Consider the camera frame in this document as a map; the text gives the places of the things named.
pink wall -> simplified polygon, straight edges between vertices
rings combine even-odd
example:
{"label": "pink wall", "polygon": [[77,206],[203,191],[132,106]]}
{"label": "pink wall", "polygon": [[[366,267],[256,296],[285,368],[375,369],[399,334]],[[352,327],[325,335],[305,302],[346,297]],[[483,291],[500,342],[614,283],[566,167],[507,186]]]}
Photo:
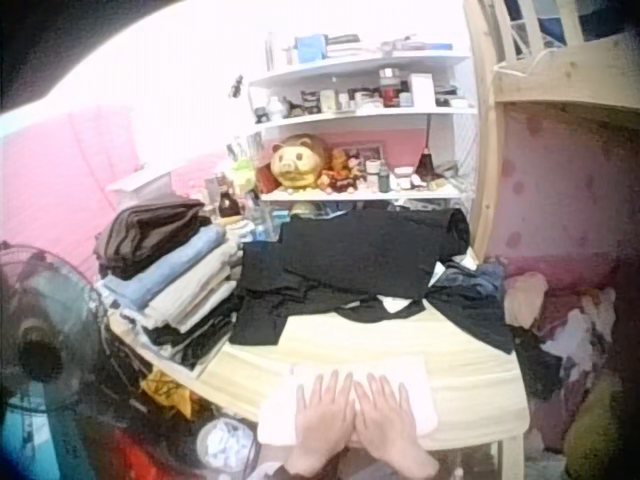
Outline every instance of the pink wall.
{"label": "pink wall", "polygon": [[637,254],[640,140],[615,126],[536,112],[507,111],[488,253],[516,270],[537,262],[559,277],[601,272]]}
{"label": "pink wall", "polygon": [[104,188],[138,165],[129,112],[86,109],[3,142],[0,237],[51,250],[92,276],[94,236],[115,213]]}

wooden bunk bed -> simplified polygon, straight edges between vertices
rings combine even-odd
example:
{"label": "wooden bunk bed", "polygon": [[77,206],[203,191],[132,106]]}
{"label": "wooden bunk bed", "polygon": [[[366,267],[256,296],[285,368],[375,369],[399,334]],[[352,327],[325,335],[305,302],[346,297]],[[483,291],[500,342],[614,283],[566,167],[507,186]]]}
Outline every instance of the wooden bunk bed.
{"label": "wooden bunk bed", "polygon": [[[576,0],[556,0],[566,46],[546,48],[534,0],[518,0],[512,22],[505,0],[465,0],[479,106],[476,202],[471,215],[474,250],[489,242],[502,165],[503,105],[538,102],[564,112],[640,128],[637,32],[587,42]],[[525,38],[515,24],[526,27]]]}

electric fan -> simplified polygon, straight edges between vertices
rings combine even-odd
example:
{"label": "electric fan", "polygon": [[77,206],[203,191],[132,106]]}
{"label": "electric fan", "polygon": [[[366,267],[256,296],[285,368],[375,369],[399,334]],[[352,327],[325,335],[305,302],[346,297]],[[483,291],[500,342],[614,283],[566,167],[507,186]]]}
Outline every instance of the electric fan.
{"label": "electric fan", "polygon": [[50,413],[92,381],[106,309],[89,281],[56,255],[0,244],[3,401]]}

